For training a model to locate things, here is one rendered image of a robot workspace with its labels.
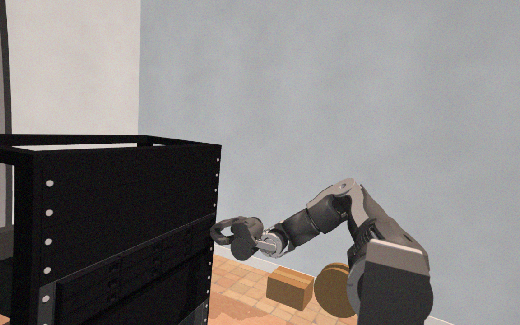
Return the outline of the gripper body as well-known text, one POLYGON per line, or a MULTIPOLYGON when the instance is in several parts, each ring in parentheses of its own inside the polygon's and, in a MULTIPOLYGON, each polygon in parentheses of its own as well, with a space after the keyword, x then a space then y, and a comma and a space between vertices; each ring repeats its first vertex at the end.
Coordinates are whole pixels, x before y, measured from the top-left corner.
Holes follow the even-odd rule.
POLYGON ((240 261, 245 261, 256 253, 260 248, 266 249, 269 254, 277 250, 277 244, 273 239, 260 241, 264 226, 257 217, 239 219, 232 223, 231 232, 233 241, 231 243, 232 255, 240 261))

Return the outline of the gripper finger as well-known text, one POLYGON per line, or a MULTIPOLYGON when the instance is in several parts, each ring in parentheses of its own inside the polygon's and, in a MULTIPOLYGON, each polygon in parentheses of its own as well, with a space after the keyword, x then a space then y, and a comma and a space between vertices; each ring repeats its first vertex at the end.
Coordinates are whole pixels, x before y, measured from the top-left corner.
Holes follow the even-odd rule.
POLYGON ((219 230, 221 228, 232 226, 233 222, 235 222, 235 221, 237 221, 239 219, 243 219, 243 218, 247 218, 247 217, 239 216, 237 218, 231 218, 231 219, 226 219, 226 220, 220 221, 220 222, 214 224, 210 228, 210 231, 214 232, 214 231, 217 231, 217 230, 219 230))
POLYGON ((233 235, 225 236, 221 234, 221 231, 224 230, 224 228, 221 228, 217 231, 210 231, 210 236, 216 242, 217 244, 223 246, 223 245, 230 245, 233 241, 233 235))

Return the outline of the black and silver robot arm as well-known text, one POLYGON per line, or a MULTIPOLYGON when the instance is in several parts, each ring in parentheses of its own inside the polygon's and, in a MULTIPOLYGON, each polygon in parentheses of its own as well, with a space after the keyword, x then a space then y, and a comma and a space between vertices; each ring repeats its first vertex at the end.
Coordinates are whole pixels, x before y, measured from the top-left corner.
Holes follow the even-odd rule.
POLYGON ((347 251, 349 274, 346 288, 349 303, 357 314, 357 325, 367 242, 422 254, 430 271, 427 251, 396 220, 389 217, 363 185, 358 185, 353 178, 346 178, 327 187, 306 206, 287 220, 265 229, 260 241, 273 239, 277 250, 272 254, 267 253, 266 249, 260 248, 260 251, 266 257, 280 258, 309 242, 320 232, 327 234, 347 221, 355 243, 347 251), (275 228, 270 230, 272 227, 275 228), (288 250, 283 252, 287 245, 288 250))

